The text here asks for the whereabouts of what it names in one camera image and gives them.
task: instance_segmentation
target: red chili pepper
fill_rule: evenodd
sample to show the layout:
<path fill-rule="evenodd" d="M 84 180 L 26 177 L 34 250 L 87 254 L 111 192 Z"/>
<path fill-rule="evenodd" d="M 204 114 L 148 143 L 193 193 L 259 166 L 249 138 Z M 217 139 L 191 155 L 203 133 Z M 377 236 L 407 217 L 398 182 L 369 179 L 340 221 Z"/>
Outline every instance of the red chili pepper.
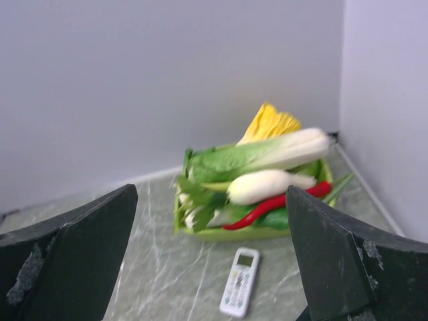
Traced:
<path fill-rule="evenodd" d="M 323 181 L 318 183 L 310 189 L 306 189 L 306 192 L 311 194 L 314 197 L 323 197 L 329 194 L 332 190 L 332 185 Z M 285 195 L 278 195 L 270 199 L 266 199 L 256 206 L 253 211 L 249 212 L 243 219 L 240 219 L 238 222 L 230 225 L 223 225 L 224 229 L 233 231 L 235 229 L 242 229 L 244 227 L 250 226 L 256 219 L 261 217 L 263 214 L 273 211 L 274 209 L 280 209 L 285 207 L 287 204 L 287 199 Z"/>

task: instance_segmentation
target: remote control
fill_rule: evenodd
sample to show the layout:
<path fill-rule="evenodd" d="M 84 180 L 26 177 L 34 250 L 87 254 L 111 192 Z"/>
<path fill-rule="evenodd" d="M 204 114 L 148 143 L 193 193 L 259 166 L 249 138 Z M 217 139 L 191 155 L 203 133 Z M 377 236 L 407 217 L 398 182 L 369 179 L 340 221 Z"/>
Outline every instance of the remote control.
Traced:
<path fill-rule="evenodd" d="M 236 251 L 220 303 L 222 313 L 236 318 L 245 316 L 259 259 L 259 251 L 255 249 L 240 247 Z"/>

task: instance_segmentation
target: wall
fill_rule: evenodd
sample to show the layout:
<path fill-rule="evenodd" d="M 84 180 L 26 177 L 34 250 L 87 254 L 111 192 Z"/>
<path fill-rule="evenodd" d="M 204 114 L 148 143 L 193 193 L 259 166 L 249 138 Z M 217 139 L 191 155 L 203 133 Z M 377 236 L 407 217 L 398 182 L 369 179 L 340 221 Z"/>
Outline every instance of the wall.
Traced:
<path fill-rule="evenodd" d="M 338 129 L 343 3 L 2 1 L 0 211 L 180 165 L 264 100 Z"/>
<path fill-rule="evenodd" d="M 428 2 L 346 3 L 340 141 L 409 237 L 428 241 Z"/>

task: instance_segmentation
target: marble table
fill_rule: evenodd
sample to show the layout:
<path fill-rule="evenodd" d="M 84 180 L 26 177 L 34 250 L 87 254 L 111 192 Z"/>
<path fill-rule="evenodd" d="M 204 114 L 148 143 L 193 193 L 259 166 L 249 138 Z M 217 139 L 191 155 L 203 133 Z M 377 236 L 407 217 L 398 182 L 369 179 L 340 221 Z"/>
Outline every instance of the marble table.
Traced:
<path fill-rule="evenodd" d="M 334 177 L 350 169 L 334 147 L 328 157 Z M 175 177 L 137 184 L 138 207 L 128 249 L 104 321 L 222 321 L 219 303 L 238 247 L 260 250 L 261 262 L 246 320 L 294 321 L 306 306 L 289 237 L 235 243 L 205 243 L 173 235 Z M 0 233 L 43 221 L 103 195 L 68 197 L 5 218 Z M 392 231 L 355 179 L 340 196 L 339 210 Z"/>

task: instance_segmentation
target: green basket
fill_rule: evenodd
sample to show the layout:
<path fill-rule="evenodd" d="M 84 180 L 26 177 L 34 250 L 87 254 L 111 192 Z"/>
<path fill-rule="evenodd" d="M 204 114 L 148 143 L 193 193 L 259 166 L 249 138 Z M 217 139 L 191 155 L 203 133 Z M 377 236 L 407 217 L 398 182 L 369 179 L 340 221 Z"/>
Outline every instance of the green basket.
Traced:
<path fill-rule="evenodd" d="M 182 170 L 182 174 L 186 174 L 186 164 L 188 163 L 188 154 L 186 153 L 184 166 Z M 333 181 L 332 179 L 332 173 L 330 168 L 328 167 L 327 162 L 325 159 L 320 159 L 318 161 L 320 163 L 320 166 L 318 167 L 320 170 L 318 171 L 317 175 L 317 181 L 328 181 L 331 183 Z M 174 216 L 175 216 L 175 229 L 178 231 L 182 231 L 186 234 L 192 235 L 194 237 L 197 237 L 203 241 L 208 242 L 225 242 L 225 241 L 245 241 L 249 239 L 269 239 L 269 238 L 275 238 L 275 237 L 284 237 L 290 235 L 290 230 L 277 230 L 272 229 L 270 227 L 244 227 L 243 229 L 237 229 L 235 231 L 227 231 L 225 229 L 222 229 L 221 227 L 218 228 L 212 228 L 212 229 L 205 229 L 200 232 L 194 232 L 192 229 L 186 228 L 186 225 L 184 222 L 182 222 L 182 218 L 185 214 L 184 209 L 179 209 L 180 207 L 180 201 L 179 201 L 179 194 L 180 191 L 177 188 L 177 192 L 175 194 L 175 204 L 174 204 Z M 331 200 L 329 202 L 329 206 L 333 207 L 336 203 L 336 199 Z"/>

